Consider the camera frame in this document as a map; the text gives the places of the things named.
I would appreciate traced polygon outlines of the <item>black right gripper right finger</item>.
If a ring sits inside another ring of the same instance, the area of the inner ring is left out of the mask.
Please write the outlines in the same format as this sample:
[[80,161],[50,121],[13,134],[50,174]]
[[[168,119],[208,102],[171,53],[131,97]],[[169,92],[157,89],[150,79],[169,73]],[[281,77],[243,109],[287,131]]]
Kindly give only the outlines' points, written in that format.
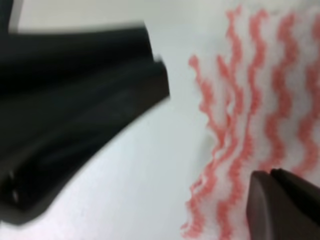
[[252,240],[318,240],[320,188],[283,169],[254,171],[246,218]]

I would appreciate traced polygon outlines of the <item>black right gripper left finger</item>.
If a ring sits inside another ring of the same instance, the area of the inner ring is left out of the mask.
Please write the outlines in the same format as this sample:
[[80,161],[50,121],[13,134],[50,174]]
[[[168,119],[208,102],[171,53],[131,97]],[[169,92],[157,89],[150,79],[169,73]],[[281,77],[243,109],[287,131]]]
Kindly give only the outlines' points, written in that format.
[[23,225],[170,90],[145,25],[15,33],[14,4],[0,3],[0,220]]

